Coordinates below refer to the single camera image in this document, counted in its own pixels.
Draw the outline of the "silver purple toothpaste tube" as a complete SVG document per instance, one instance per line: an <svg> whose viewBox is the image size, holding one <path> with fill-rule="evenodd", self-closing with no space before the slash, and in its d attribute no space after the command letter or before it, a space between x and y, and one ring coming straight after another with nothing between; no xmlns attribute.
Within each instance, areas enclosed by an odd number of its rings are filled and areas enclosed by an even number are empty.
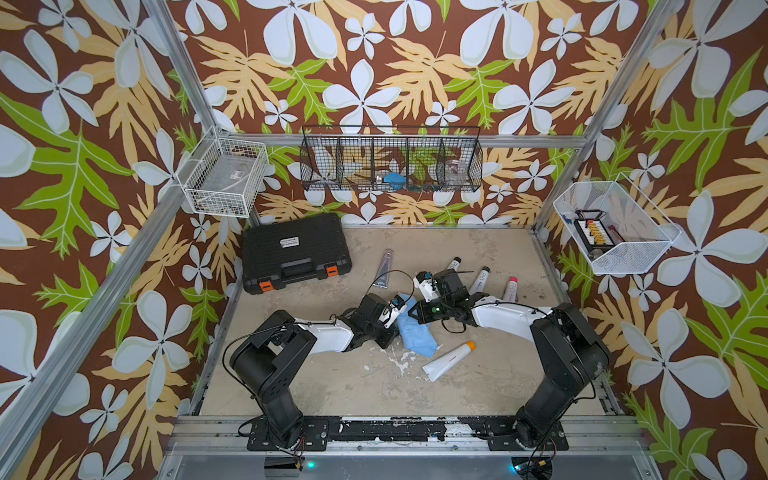
<svg viewBox="0 0 768 480"><path fill-rule="evenodd" d="M394 252L392 249L385 250L382 260L380 262L379 268L377 270L376 277L372 282L373 287L380 288L380 289L388 288L389 274L392 267L393 254Z"/></svg>

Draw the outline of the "blue microfiber cloth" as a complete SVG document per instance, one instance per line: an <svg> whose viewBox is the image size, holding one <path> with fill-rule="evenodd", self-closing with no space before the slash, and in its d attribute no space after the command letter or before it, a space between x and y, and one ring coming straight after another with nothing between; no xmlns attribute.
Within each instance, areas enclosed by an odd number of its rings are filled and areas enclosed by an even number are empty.
<svg viewBox="0 0 768 480"><path fill-rule="evenodd" d="M397 317L397 326L402 337L404 347L418 355L431 358L438 349L438 344L426 324L418 321L408 314L408 311L416 305L416 300L410 298L406 302L406 309Z"/></svg>

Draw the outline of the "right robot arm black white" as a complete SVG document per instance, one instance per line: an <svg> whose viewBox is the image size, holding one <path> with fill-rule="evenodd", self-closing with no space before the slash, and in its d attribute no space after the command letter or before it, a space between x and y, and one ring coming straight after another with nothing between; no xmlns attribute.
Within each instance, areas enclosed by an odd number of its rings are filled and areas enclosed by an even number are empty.
<svg viewBox="0 0 768 480"><path fill-rule="evenodd" d="M571 303L543 309L485 292L471 293L453 269L437 274L422 271L413 283L422 299L409 316L418 323L454 319L533 343L544 378L515 414L512 432L502 437L524 449L543 445L582 391L611 366L609 349Z"/></svg>

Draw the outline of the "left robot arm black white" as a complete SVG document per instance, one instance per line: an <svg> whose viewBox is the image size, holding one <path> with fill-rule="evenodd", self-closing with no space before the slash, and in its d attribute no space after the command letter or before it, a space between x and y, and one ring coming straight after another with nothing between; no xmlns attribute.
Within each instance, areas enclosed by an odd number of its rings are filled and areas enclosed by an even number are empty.
<svg viewBox="0 0 768 480"><path fill-rule="evenodd" d="M395 325L410 298L384 300L366 294L360 304L325 322L299 319L285 310L273 312L232 354L225 352L225 371L240 383L261 409L257 418L266 441L288 449L301 441L304 415L290 385L311 355L351 352L369 341L386 349L398 336Z"/></svg>

